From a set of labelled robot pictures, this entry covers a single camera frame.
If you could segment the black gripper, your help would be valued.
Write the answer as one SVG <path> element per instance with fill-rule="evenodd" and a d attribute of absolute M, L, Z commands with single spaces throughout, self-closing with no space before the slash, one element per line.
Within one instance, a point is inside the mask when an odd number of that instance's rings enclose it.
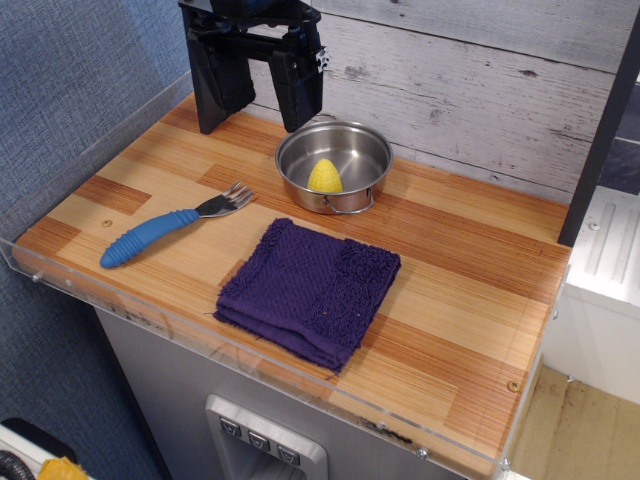
<path fill-rule="evenodd" d="M 180 1 L 187 38 L 211 55 L 224 104 L 233 114 L 255 99 L 247 59 L 268 62 L 284 128 L 292 133 L 322 108 L 318 10 L 302 1 Z"/>

